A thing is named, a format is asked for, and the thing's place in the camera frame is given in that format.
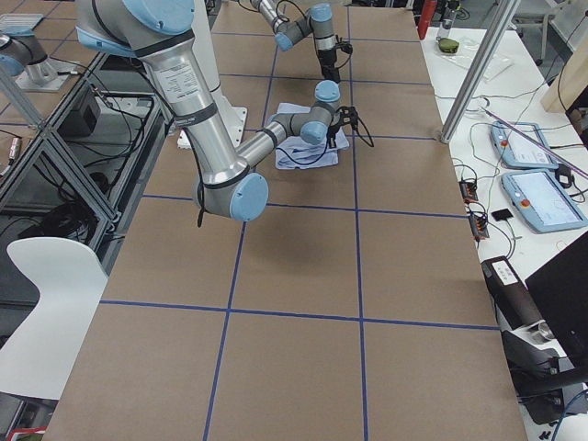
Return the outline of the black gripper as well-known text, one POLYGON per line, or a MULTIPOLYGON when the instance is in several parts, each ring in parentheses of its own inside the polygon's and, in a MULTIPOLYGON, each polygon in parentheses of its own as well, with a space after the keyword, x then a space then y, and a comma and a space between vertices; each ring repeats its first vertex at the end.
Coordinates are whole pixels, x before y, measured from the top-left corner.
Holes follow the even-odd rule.
POLYGON ((337 52, 335 47, 327 50, 318 49, 316 54, 321 67, 322 76, 329 81, 339 84, 341 82, 341 77, 339 68, 336 66, 337 52))
POLYGON ((327 147, 336 147, 337 146, 336 135, 339 130, 340 130, 340 122, 339 121, 332 123, 328 127, 327 134, 326 134, 326 143, 325 143, 325 145, 327 147))

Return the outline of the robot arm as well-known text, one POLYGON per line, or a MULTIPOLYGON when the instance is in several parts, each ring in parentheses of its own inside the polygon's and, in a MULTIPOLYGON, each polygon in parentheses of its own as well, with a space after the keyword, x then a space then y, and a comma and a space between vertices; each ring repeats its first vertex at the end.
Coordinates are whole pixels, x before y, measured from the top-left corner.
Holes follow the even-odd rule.
POLYGON ((334 32, 333 11, 328 3, 311 6, 292 20, 278 11, 278 1, 250 1, 252 9, 261 14, 272 28, 277 46, 291 50, 305 38, 312 36, 314 49, 325 80, 341 81, 337 51, 342 41, 334 32))
POLYGON ((79 1, 77 35, 87 48, 138 59, 182 128, 197 159, 194 200, 202 213, 252 221, 265 209, 266 179, 253 172, 289 137, 317 145, 338 130, 340 91, 323 80, 305 113, 278 113, 254 137, 234 146, 193 52, 192 1, 79 1))

